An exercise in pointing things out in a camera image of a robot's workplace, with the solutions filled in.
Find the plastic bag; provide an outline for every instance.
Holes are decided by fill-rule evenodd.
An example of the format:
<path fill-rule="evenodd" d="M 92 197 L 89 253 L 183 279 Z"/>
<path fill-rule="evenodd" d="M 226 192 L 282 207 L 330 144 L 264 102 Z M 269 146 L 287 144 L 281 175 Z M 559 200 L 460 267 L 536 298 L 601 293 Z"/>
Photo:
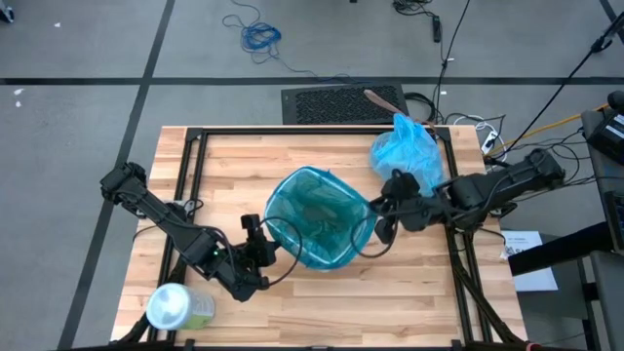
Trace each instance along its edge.
<path fill-rule="evenodd" d="M 300 262 L 321 270 L 348 264 L 357 254 L 355 249 L 362 250 L 371 237 L 376 219 L 369 202 L 355 189 L 312 167 L 300 168 L 280 183 L 266 204 L 264 217 L 274 218 L 266 226 L 293 256 L 298 253 L 299 238 L 290 223 L 295 226 L 303 237 Z"/>
<path fill-rule="evenodd" d="M 370 166 L 383 180 L 394 169 L 413 174 L 424 196 L 444 180 L 438 144 L 422 125 L 400 113 L 394 115 L 394 131 L 378 136 L 370 148 Z"/>

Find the black metal frame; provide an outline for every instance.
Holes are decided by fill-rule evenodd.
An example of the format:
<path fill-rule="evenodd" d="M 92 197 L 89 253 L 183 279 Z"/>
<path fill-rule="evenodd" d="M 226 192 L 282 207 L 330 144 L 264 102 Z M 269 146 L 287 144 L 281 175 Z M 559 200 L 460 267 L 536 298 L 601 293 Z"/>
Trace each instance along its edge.
<path fill-rule="evenodd" d="M 384 132 L 390 132 L 392 129 L 389 127 L 375 126 L 371 127 L 274 127 L 274 128 L 254 128 L 254 129 L 241 129 L 241 128 L 190 128 L 186 131 L 184 149 L 182 151 L 182 159 L 180 162 L 180 169 L 178 173 L 177 184 L 175 187 L 175 199 L 180 200 L 182 197 L 182 193 L 184 190 L 184 183 L 186 179 L 188 163 L 190 159 L 191 147 L 194 140 L 199 139 L 200 145 L 198 149 L 198 157 L 195 164 L 195 171 L 193 182 L 191 185 L 191 195 L 189 200 L 198 200 L 199 195 L 199 187 L 202 177 L 202 171 L 204 167 L 205 153 L 206 147 L 208 145 L 208 138 L 210 135 L 379 135 Z M 458 176 L 457 165 L 455 163 L 455 157 L 452 148 L 452 141 L 450 136 L 449 127 L 436 127 L 435 134 L 440 138 L 445 147 L 445 152 L 447 156 L 448 162 L 448 172 L 450 177 Z M 194 214 L 189 217 L 189 222 L 192 222 L 194 219 Z M 447 235 L 448 242 L 448 255 L 450 259 L 451 266 L 462 266 L 461 259 L 459 257 L 457 244 L 455 241 L 456 231 L 449 227 L 445 226 L 445 231 Z M 473 282 L 478 287 L 479 291 L 482 290 L 481 279 L 479 275 L 479 268 L 477 264 L 477 259 L 475 255 L 475 250 L 473 247 L 472 240 L 465 235 L 464 236 L 464 246 L 466 248 L 466 257 L 468 261 L 468 269 L 470 272 L 470 276 L 472 277 Z M 165 243 L 163 260 L 161 262 L 160 275 L 158 279 L 158 285 L 164 284 L 167 276 L 169 274 L 171 268 L 171 258 L 174 250 L 174 245 L 171 240 L 168 238 Z M 461 327 L 464 336 L 464 342 L 474 341 L 474 335 L 472 332 L 472 326 L 470 323 L 470 314 L 468 311 L 468 301 L 466 299 L 466 293 L 461 281 L 454 274 L 453 270 L 453 282 L 455 286 L 455 296 L 457 299 L 457 308 L 459 313 L 459 319 L 461 321 Z M 483 315 L 481 310 L 479 312 L 479 321 L 483 334 L 484 342 L 492 342 L 491 330 L 489 328 L 489 323 L 487 318 Z M 157 340 L 158 331 L 150 327 L 148 334 L 148 341 L 156 341 Z M 168 331 L 167 332 L 167 341 L 175 342 L 176 332 Z M 271 348 L 258 348 L 258 347 L 210 347 L 210 346 L 195 346 L 193 350 L 216 350 L 216 349 L 277 349 L 277 350 L 309 350 L 309 347 L 271 347 Z M 398 350 L 405 349 L 402 347 L 358 347 L 358 348 L 350 348 L 350 347 L 327 347 L 320 349 L 333 349 L 333 350 Z M 452 350 L 452 347 L 410 347 L 409 349 L 417 349 L 417 350 L 431 350 L 431 351 L 443 351 L 443 350 Z"/>

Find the paper sheet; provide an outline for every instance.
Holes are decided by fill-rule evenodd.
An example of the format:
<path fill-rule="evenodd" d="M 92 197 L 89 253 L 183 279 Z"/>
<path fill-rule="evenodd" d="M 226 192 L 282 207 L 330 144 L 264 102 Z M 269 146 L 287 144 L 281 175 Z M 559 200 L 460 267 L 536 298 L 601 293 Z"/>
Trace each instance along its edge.
<path fill-rule="evenodd" d="M 504 257 L 542 245 L 542 238 L 536 231 L 503 230 L 502 234 L 507 241 L 505 253 L 501 255 Z M 514 284 L 516 292 L 551 292 L 558 289 L 551 268 L 514 277 Z"/>

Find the table frame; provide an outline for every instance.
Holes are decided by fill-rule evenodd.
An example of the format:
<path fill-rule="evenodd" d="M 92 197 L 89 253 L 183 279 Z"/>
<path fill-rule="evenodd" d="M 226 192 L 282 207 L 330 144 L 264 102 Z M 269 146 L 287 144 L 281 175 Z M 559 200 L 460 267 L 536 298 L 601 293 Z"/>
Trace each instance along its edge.
<path fill-rule="evenodd" d="M 269 127 L 269 128 L 188 128 L 186 130 L 186 135 L 184 137 L 184 148 L 182 150 L 182 159 L 180 162 L 180 168 L 177 176 L 177 182 L 175 185 L 175 200 L 181 200 L 182 193 L 185 186 L 186 174 L 189 164 L 189 159 L 191 156 L 191 148 L 194 141 L 199 142 L 198 153 L 197 153 L 197 161 L 195 165 L 195 173 L 193 177 L 193 181 L 191 184 L 191 192 L 189 201 L 197 201 L 199 200 L 199 188 L 200 182 L 202 178 L 202 171 L 204 166 L 204 160 L 206 156 L 206 148 L 208 146 L 208 139 L 210 136 L 216 135 L 379 135 L 385 132 L 392 131 L 392 126 L 334 126 L 334 127 Z M 445 147 L 445 152 L 447 156 L 448 162 L 448 172 L 451 178 L 457 177 L 457 166 L 455 163 L 454 153 L 452 149 L 451 135 L 448 127 L 436 127 L 435 130 L 428 129 L 428 132 L 433 135 L 435 134 L 443 143 Z M 193 222 L 194 213 L 191 213 L 188 222 Z M 461 265 L 461 259 L 458 254 L 457 245 L 455 241 L 455 231 L 449 227 L 445 226 L 445 232 L 447 235 L 447 243 L 448 243 L 448 255 L 450 258 L 450 265 Z M 483 293 L 481 278 L 479 274 L 479 267 L 477 264 L 475 249 L 470 240 L 464 240 L 465 252 L 466 252 L 466 260 L 468 263 L 468 271 L 470 272 L 470 277 L 472 282 L 477 288 L 479 293 Z M 174 244 L 170 237 L 167 237 L 165 242 L 165 248 L 163 251 L 163 258 L 160 267 L 160 273 L 158 277 L 158 286 L 163 285 L 168 278 L 170 269 L 171 269 L 171 261 L 174 252 Z M 179 268 L 180 265 L 185 267 L 185 264 L 178 259 L 176 264 L 176 268 Z M 184 272 L 185 269 L 182 269 L 182 274 L 179 276 L 178 283 L 184 283 Z M 474 335 L 472 333 L 472 326 L 470 323 L 470 314 L 468 311 L 468 302 L 466 299 L 466 294 L 464 291 L 464 285 L 461 283 L 457 275 L 453 270 L 453 282 L 455 287 L 455 297 L 457 300 L 457 308 L 459 312 L 459 318 L 461 321 L 462 333 L 464 337 L 464 342 L 474 341 Z M 482 312 L 480 308 L 477 309 L 479 314 L 479 323 L 481 326 L 483 341 L 484 342 L 492 342 L 492 334 L 489 328 L 489 322 L 486 318 L 486 315 Z M 158 330 L 154 327 L 149 327 L 147 342 L 158 341 Z M 168 331 L 166 336 L 166 341 L 175 343 L 176 342 L 176 331 Z M 450 350 L 454 347 L 413 347 L 411 349 L 418 350 Z M 214 346 L 195 346 L 194 350 L 221 350 L 221 349 L 258 349 L 257 347 L 214 347 Z M 289 350 L 307 350 L 308 347 L 276 347 L 276 349 L 289 349 Z M 368 347 L 362 347 L 358 349 L 372 349 Z M 401 349 L 401 347 L 387 347 L 384 349 Z"/>

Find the teal mesh bag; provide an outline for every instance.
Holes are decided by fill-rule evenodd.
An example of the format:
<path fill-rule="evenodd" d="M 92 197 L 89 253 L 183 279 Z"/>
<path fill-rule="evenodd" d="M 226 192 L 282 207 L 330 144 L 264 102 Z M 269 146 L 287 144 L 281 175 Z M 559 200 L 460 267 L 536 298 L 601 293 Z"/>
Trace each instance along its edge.
<path fill-rule="evenodd" d="M 329 172 L 303 167 L 284 179 L 269 198 L 264 217 L 282 217 L 303 237 L 300 262 L 313 269 L 347 265 L 371 237 L 375 216 L 369 202 Z M 296 232 L 284 221 L 267 220 L 273 239 L 293 256 L 299 250 Z"/>

